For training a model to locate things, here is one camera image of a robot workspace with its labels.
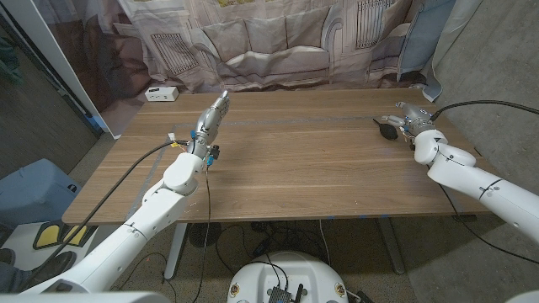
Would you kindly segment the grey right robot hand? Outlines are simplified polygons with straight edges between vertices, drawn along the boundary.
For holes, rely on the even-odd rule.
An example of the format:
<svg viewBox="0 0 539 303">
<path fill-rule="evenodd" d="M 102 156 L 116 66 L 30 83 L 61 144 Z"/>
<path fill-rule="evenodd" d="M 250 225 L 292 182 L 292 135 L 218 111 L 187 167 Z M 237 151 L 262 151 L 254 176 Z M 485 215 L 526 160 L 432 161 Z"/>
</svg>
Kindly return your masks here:
<svg viewBox="0 0 539 303">
<path fill-rule="evenodd" d="M 383 115 L 382 120 L 388 124 L 416 136 L 427 130 L 434 130 L 435 125 L 430 119 L 431 114 L 417 105 L 405 102 L 396 103 L 396 107 L 403 111 L 403 117 L 396 115 Z"/>
</svg>

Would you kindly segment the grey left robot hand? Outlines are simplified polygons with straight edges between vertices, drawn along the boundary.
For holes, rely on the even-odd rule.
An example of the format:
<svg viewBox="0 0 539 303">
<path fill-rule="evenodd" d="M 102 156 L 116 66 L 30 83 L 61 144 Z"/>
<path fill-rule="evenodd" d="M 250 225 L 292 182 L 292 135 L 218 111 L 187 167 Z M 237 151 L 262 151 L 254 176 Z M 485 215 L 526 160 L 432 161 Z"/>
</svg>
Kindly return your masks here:
<svg viewBox="0 0 539 303">
<path fill-rule="evenodd" d="M 209 146 L 216 139 L 219 126 L 230 106 L 228 91 L 225 90 L 216 101 L 202 112 L 195 125 L 195 136 L 188 147 L 188 152 L 203 159 Z"/>
</svg>

